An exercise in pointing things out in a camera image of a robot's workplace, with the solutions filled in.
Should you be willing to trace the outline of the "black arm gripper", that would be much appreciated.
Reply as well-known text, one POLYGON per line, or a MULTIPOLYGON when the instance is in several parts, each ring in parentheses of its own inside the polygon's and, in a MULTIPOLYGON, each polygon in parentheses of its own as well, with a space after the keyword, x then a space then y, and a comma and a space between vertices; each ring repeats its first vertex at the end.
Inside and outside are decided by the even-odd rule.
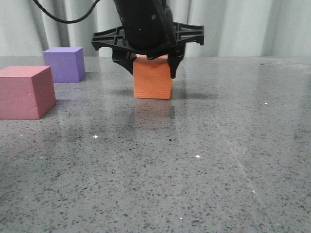
POLYGON ((112 49, 114 63, 133 75, 136 54, 150 60, 168 54, 171 78, 176 77, 184 59, 186 43, 204 44, 204 27, 173 21, 173 14, 164 0, 116 0, 121 26, 95 33, 92 45, 112 49))

